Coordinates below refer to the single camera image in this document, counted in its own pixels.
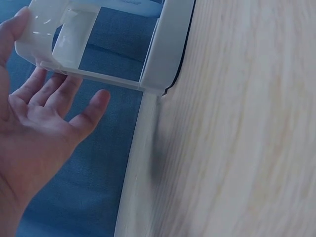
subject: blue cloth surface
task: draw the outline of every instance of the blue cloth surface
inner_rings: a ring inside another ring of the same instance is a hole
[[[29,2],[0,0],[0,22]],[[155,23],[155,19],[102,9],[80,68],[138,80]],[[12,91],[34,69],[15,52],[7,68]],[[67,119],[80,113],[102,88],[112,95],[106,115],[30,203],[18,237],[113,236],[142,93],[85,80]]]

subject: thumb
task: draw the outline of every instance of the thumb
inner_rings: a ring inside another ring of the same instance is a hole
[[[0,119],[7,120],[9,116],[9,75],[5,65],[11,55],[14,42],[19,39],[27,25],[29,10],[21,9],[15,17],[0,24]]]
[[[18,40],[29,18],[29,9],[22,8],[15,17],[0,24],[0,67],[5,67],[12,52],[14,42]]]

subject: light wooden surface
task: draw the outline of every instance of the light wooden surface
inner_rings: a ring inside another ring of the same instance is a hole
[[[316,236],[316,0],[197,0],[145,95],[118,237]]]

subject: white plastic bracket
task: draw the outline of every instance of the white plastic bracket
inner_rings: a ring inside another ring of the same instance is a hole
[[[49,71],[163,95],[181,65],[195,0],[32,0],[31,19],[15,43],[18,55]],[[157,18],[139,81],[79,70],[101,7]],[[63,25],[54,50],[54,34]]]

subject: hand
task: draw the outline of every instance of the hand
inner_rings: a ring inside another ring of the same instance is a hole
[[[0,25],[0,193],[22,213],[95,129],[110,99],[107,91],[97,92],[80,115],[66,122],[82,79],[54,74],[44,84],[46,71],[41,68],[9,95],[5,64],[28,17],[28,9],[23,8]]]

